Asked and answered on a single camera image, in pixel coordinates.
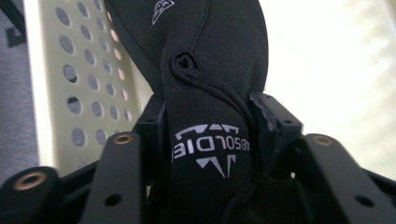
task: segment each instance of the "perforated metal panel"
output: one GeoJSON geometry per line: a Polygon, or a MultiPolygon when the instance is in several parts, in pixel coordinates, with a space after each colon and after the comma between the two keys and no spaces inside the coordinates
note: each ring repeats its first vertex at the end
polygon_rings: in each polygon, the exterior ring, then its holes
{"type": "Polygon", "coordinates": [[[151,95],[102,0],[26,0],[41,165],[66,175],[130,131],[151,95]]]}

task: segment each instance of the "neoprene fabric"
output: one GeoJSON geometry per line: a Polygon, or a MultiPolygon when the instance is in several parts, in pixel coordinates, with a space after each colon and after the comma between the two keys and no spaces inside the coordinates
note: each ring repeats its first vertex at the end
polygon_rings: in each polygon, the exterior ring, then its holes
{"type": "Polygon", "coordinates": [[[159,183],[167,187],[159,222],[230,223],[259,168],[247,107],[268,69],[259,1],[109,0],[106,7],[120,41],[167,103],[172,158],[159,183]]]}

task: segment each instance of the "black fabric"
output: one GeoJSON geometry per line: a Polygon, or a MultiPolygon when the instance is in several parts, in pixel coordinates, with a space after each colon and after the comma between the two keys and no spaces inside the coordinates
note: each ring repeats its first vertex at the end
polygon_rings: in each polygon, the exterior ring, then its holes
{"type": "Polygon", "coordinates": [[[108,0],[120,41],[164,94],[172,158],[161,223],[228,223],[258,173],[250,91],[268,43],[257,0],[108,0]]]}

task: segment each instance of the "white perforated panel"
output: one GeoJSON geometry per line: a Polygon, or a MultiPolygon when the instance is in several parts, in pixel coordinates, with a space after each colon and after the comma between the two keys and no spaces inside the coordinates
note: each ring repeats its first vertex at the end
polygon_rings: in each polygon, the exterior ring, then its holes
{"type": "Polygon", "coordinates": [[[66,175],[132,130],[151,92],[102,0],[24,3],[40,163],[66,175]]]}

